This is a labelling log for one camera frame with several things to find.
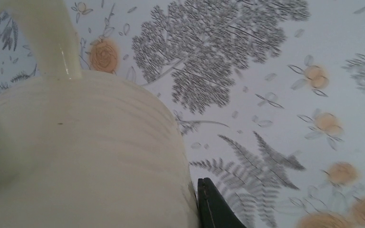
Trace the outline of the cream ribbed mug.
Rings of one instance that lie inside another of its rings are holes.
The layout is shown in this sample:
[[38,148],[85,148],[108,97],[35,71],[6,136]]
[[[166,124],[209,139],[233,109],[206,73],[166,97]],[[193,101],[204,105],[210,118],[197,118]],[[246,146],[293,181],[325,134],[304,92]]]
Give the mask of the cream ribbed mug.
[[0,0],[40,76],[0,95],[0,228],[198,228],[183,138],[143,87],[82,70],[61,0]]

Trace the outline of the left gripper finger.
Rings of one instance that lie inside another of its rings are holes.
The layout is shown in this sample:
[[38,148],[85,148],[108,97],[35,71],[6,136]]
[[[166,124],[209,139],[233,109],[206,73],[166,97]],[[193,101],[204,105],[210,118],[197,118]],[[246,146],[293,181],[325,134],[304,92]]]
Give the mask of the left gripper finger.
[[210,178],[198,179],[197,189],[201,228],[245,228]]

